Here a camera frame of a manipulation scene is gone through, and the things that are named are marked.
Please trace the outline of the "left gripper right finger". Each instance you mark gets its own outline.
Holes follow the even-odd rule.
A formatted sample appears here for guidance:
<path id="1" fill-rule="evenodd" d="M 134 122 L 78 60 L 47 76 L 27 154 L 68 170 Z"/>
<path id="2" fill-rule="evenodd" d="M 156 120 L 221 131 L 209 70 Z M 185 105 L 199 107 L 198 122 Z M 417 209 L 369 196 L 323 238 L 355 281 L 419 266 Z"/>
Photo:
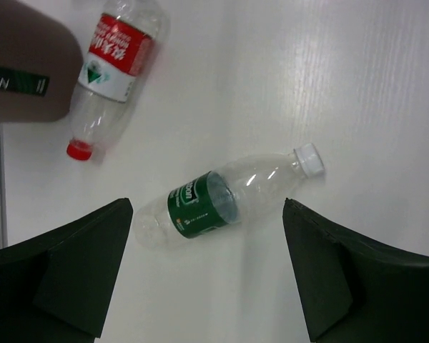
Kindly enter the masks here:
<path id="1" fill-rule="evenodd" d="M 429 342 L 429 257 L 324 218 L 294 199 L 285 238 L 311 342 Z"/>

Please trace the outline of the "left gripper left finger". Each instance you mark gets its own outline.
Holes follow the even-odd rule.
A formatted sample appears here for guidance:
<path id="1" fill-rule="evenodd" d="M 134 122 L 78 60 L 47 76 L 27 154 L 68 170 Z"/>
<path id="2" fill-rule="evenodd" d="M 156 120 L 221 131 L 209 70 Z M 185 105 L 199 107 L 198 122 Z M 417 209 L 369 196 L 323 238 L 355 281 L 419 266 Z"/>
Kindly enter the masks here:
<path id="1" fill-rule="evenodd" d="M 101 337 L 132 215 L 130 200 L 117 199 L 0 249 L 0 342 Z"/>

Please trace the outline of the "green-label clear water bottle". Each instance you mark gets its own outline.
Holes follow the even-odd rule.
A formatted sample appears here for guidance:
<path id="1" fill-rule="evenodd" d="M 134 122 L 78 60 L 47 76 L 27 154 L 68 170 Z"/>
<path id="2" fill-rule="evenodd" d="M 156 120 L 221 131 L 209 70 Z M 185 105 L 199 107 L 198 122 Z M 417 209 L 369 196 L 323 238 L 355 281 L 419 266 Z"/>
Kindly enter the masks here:
<path id="1" fill-rule="evenodd" d="M 133 232 L 148 248 L 172 248 L 268 217 L 325 166 L 314 144 L 289 154 L 246 156 L 212 169 L 138 209 Z"/>

